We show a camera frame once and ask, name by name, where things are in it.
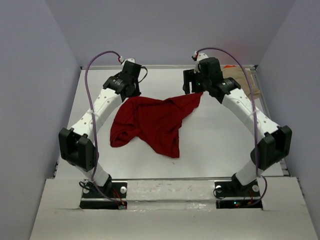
gray wall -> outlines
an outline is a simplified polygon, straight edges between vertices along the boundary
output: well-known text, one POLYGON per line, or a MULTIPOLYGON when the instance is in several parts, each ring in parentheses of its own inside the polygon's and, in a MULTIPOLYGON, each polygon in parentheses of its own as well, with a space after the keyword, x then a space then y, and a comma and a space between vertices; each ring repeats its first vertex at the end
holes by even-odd
POLYGON ((299 177, 320 237, 320 1, 297 0, 258 73, 270 114, 292 128, 290 172, 299 177))
MULTIPOLYGON (((142 64, 192 64, 219 46, 258 64, 294 0, 46 0, 76 59, 120 51, 142 64)), ((215 53, 222 64, 232 63, 215 53)), ((96 65, 115 65, 113 57, 96 65)))
POLYGON ((27 240, 80 74, 44 0, 0 5, 0 239, 27 240))

beige cloth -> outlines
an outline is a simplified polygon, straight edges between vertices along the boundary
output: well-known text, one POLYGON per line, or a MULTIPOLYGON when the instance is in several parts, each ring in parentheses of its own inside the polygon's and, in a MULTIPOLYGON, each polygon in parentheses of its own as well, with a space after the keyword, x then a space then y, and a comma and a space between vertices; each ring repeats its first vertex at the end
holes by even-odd
MULTIPOLYGON (((247 95, 247 97, 251 99, 250 89, 249 89, 245 74, 242 71, 241 67, 233 66, 233 67, 223 68, 222 73, 223 73, 223 78, 225 79, 233 78, 234 80, 236 80, 237 83, 240 84, 245 95, 247 95)), ((260 89, 255 85, 254 80, 252 79, 252 76, 251 76, 251 72, 249 70, 246 70, 246 74, 248 75, 250 85, 252 86, 254 99, 258 99, 261 95, 260 89)))

white tabletop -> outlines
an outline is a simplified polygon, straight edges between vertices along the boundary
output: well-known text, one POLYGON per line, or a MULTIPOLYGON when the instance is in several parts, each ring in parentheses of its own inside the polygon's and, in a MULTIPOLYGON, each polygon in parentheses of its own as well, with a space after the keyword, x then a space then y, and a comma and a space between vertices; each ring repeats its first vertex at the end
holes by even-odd
MULTIPOLYGON (((140 84, 141 96, 164 100, 183 95, 183 70, 149 69, 147 78, 140 84)), ((117 72, 90 70, 88 82, 93 100, 108 77, 117 72)), ((84 75, 82 71, 68 127, 89 109, 84 75)), ((259 99, 256 104, 262 110, 259 99)), ((254 148, 254 138, 247 128, 207 92, 201 97, 199 107, 183 120, 179 130, 179 159, 155 153, 138 137, 123 147, 112 148, 110 128, 116 113, 117 110, 98 133, 99 163, 114 179, 230 177, 249 160, 254 148)), ((270 167, 264 175, 283 176, 280 164, 270 167)), ((56 178, 82 176, 75 167, 59 159, 56 178)))

robotic arm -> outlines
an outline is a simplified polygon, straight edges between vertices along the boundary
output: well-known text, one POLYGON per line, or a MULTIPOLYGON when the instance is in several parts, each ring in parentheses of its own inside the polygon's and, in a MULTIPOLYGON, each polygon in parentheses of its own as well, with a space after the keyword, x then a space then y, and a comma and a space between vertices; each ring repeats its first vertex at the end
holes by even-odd
MULTIPOLYGON (((109 77, 103 84, 103 88, 93 105, 96 132, 126 98, 141 94, 138 82, 141 68, 142 66, 136 64, 133 58, 126 59, 122 63, 122 71, 109 77)), ((63 128, 58 137, 62 159, 91 179, 96 159, 91 110, 89 109, 70 129, 63 128)), ((96 166, 93 180, 104 193, 108 193, 111 189, 112 178, 100 164, 96 166)))
MULTIPOLYGON (((194 69, 183 71, 183 90, 185 94, 208 91, 220 104, 231 110, 246 128, 254 135, 254 116, 252 102, 247 98, 241 86, 233 78, 223 78, 219 60, 201 53, 197 56, 194 69)), ((279 162, 289 154, 292 131, 288 126, 280 127, 259 109, 256 109, 258 130, 258 174, 279 162)), ((250 160, 236 172, 231 182, 225 182, 220 189, 223 197, 237 196, 247 191, 257 179, 255 149, 250 160)))

red cloth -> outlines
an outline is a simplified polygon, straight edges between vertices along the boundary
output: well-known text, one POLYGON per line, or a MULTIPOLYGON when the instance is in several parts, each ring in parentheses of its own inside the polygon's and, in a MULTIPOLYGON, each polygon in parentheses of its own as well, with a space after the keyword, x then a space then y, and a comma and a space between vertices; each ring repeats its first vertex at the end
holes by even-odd
POLYGON ((118 110, 110 133, 111 147, 121 147, 134 137, 155 152, 179 158, 179 128, 182 120, 199 106, 202 93, 158 100, 143 96, 129 98, 118 110))

